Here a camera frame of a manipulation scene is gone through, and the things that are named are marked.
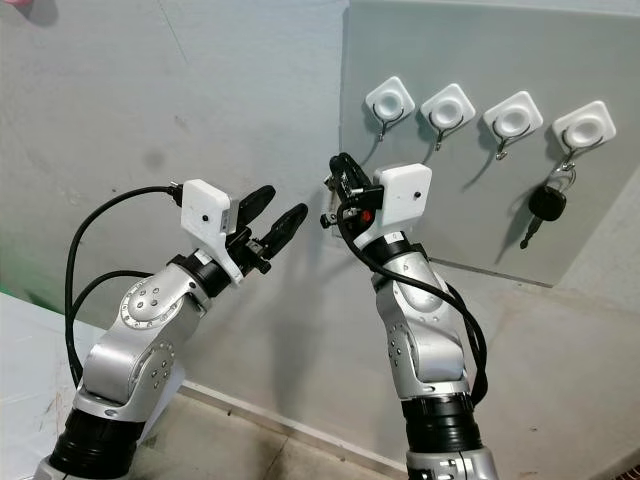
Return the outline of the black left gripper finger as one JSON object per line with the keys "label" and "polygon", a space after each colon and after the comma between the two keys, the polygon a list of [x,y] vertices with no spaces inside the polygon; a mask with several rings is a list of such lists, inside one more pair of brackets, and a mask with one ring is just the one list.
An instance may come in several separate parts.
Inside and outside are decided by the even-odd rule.
{"label": "black left gripper finger", "polygon": [[308,215],[306,204],[297,204],[291,210],[284,212],[280,218],[271,224],[268,233],[257,239],[261,251],[282,251],[294,238],[297,230],[305,223]]}
{"label": "black left gripper finger", "polygon": [[247,193],[238,202],[237,218],[238,219],[256,219],[265,211],[266,207],[273,201],[275,196],[275,188],[273,186],[262,186],[256,191]]}

